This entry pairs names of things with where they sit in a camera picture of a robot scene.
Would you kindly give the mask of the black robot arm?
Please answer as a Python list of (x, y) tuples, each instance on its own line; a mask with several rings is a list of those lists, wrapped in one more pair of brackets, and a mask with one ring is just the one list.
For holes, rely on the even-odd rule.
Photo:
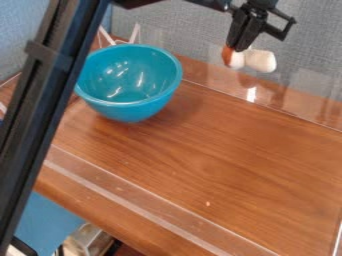
[[(286, 39), (297, 20), (276, 8), (278, 1), (246, 0), (240, 7), (230, 6), (232, 22), (226, 39), (228, 48), (236, 52), (247, 50), (262, 33), (280, 41)], [(283, 29), (267, 22), (268, 14), (274, 14), (287, 22)]]

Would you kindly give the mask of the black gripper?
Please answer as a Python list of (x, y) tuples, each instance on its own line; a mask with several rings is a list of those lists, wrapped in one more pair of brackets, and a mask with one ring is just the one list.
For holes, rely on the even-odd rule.
[(268, 19), (266, 16), (248, 16), (246, 10), (239, 8), (232, 14), (232, 22), (226, 39), (227, 47), (234, 50), (246, 50), (262, 33), (267, 22), (279, 29), (283, 29), (287, 24), (274, 14), (268, 14)]

